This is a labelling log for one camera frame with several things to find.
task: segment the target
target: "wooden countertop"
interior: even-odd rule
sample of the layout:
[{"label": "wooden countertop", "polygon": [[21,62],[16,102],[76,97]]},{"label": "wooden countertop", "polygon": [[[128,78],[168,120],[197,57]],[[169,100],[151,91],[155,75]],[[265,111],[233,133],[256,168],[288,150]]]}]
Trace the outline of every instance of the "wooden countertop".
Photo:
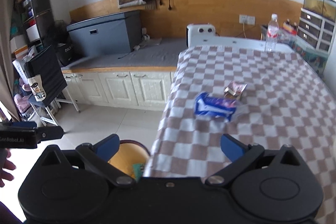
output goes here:
[{"label": "wooden countertop", "polygon": [[162,39],[129,54],[83,57],[62,68],[63,73],[111,71],[175,71],[179,53],[187,49],[185,38]]}]

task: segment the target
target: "wooden wall panel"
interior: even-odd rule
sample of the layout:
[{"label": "wooden wall panel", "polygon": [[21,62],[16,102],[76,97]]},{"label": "wooden wall panel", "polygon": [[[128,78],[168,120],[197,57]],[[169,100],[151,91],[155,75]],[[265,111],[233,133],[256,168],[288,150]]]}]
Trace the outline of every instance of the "wooden wall panel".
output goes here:
[{"label": "wooden wall panel", "polygon": [[[185,37],[186,26],[190,23],[211,23],[220,36],[244,37],[239,14],[256,17],[256,25],[246,25],[248,38],[260,39],[260,25],[268,24],[271,14],[278,14],[279,24],[286,19],[298,22],[301,3],[291,0],[168,0],[157,10],[144,10],[144,6],[128,7],[122,10],[142,10],[142,26],[151,37]],[[73,20],[80,21],[119,11],[117,0],[102,0],[70,12]]]}]

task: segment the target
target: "brown and white checkered cloth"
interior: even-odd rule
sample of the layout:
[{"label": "brown and white checkered cloth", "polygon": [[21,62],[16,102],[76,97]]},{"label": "brown and white checkered cloth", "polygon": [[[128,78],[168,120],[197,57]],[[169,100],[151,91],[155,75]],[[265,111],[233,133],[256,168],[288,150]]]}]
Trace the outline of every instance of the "brown and white checkered cloth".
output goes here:
[{"label": "brown and white checkered cloth", "polygon": [[[223,97],[230,81],[247,83],[246,110],[236,121],[194,115],[196,96]],[[292,144],[323,187],[320,224],[336,223],[336,163],[332,146],[336,105],[329,90],[297,54],[203,46],[180,53],[171,94],[145,176],[202,178],[230,162],[220,148],[228,133],[266,149]]]}]

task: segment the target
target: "water bottle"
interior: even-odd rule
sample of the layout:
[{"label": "water bottle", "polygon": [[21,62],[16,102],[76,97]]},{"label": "water bottle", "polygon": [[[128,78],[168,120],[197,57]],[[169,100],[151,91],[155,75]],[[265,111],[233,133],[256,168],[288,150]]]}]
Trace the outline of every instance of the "water bottle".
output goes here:
[{"label": "water bottle", "polygon": [[278,41],[278,32],[279,32],[279,25],[278,25],[278,15],[272,14],[272,20],[268,24],[267,29],[267,39],[265,44],[265,51],[266,52],[274,52],[275,47]]}]

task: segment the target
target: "tile floor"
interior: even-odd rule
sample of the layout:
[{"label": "tile floor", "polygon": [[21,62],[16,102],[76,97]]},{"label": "tile floor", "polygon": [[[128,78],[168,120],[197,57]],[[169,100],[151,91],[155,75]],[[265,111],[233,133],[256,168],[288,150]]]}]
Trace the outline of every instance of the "tile floor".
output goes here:
[{"label": "tile floor", "polygon": [[62,139],[40,143],[37,149],[13,149],[11,160],[17,169],[12,172],[15,179],[5,182],[0,188],[0,201],[21,221],[26,218],[17,200],[17,192],[30,169],[47,145],[57,144],[61,149],[74,149],[77,145],[97,143],[112,133],[120,139],[133,139],[144,144],[149,150],[155,140],[162,116],[160,111],[114,108],[93,105],[79,105],[81,113],[69,104],[55,116],[66,133]]}]

